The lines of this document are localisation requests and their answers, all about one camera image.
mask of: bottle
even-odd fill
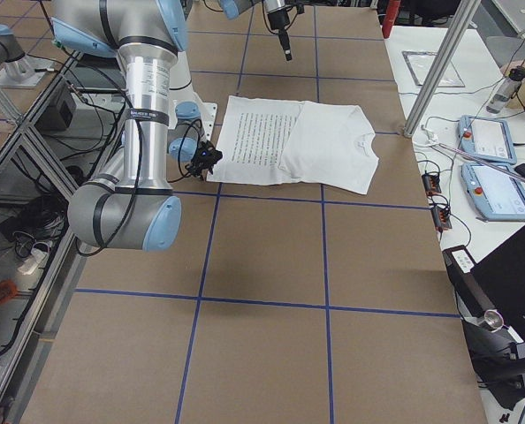
[[[498,91],[492,96],[491,101],[486,106],[490,113],[499,113],[510,101],[514,93],[521,86],[521,81],[525,78],[525,68],[516,66],[510,70],[508,77],[504,80]]]

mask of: white table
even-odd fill
[[[444,28],[396,26],[392,29],[391,37],[385,42],[392,64],[392,70],[398,84],[402,107],[406,115],[411,110],[416,98],[415,95],[408,93],[418,93],[419,87],[412,79],[411,73],[402,56],[402,51],[438,51],[439,44],[445,36],[445,31]],[[498,67],[476,30],[469,29],[465,33],[452,62],[463,79],[465,87],[439,88],[437,93],[455,93],[456,95],[434,95],[426,114],[422,118],[422,124],[425,124],[429,117],[433,117],[429,121],[429,128],[437,134],[442,143],[456,148],[459,144],[457,124],[434,117],[444,117],[450,120],[457,120],[462,115],[508,117],[506,120],[510,127],[514,143],[524,143],[525,114],[521,113],[514,117],[509,117],[521,110],[504,109],[497,116],[493,116],[484,108],[485,103],[487,103],[491,97],[492,88],[486,88],[475,94],[466,94],[477,91],[482,87],[487,87],[499,81],[501,78]],[[422,145],[428,142],[428,137],[422,129],[418,128],[414,134],[413,142],[417,145]],[[450,169],[451,161],[434,149],[416,147],[415,151],[418,161],[429,159],[439,164],[441,170]],[[525,163],[525,147],[516,148],[516,154],[518,156],[518,163]],[[472,240],[468,245],[468,250],[472,253],[476,261],[480,261],[501,242],[519,230],[525,223],[486,223],[481,221],[474,206],[468,199],[468,194],[463,188],[463,183],[460,178],[460,166],[464,162],[462,158],[456,156],[453,173],[450,171],[443,172],[441,174],[440,185],[443,195],[447,199],[451,199],[452,213],[464,221],[470,229]],[[420,170],[423,171],[425,163],[420,163],[419,166]],[[435,166],[428,164],[428,170],[435,170]],[[453,229],[444,231],[440,242],[442,249],[464,245],[468,242],[467,229],[458,222],[457,219],[452,217],[451,221]],[[498,405],[490,392],[482,390],[481,393],[489,423],[497,422],[505,411]],[[522,407],[523,401],[516,406],[510,422],[517,421]]]

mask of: black monitor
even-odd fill
[[[525,342],[525,225],[478,262],[471,273]]]

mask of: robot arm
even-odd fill
[[[166,181],[170,69],[187,46],[179,0],[53,4],[57,41],[84,53],[116,57],[130,102],[124,147],[72,197],[72,230],[92,246],[166,249],[181,217],[180,200]]]
[[[12,30],[0,24],[0,64],[5,64],[7,75],[12,80],[21,82],[34,75],[25,51],[19,45]]]
[[[218,0],[219,6],[224,11],[228,19],[235,19],[244,11],[259,4],[262,0]],[[290,26],[288,17],[289,4],[286,0],[263,0],[264,10],[269,19],[270,29],[278,31],[278,39],[284,51],[286,60],[292,60],[292,51],[290,50],[290,39],[287,28]]]

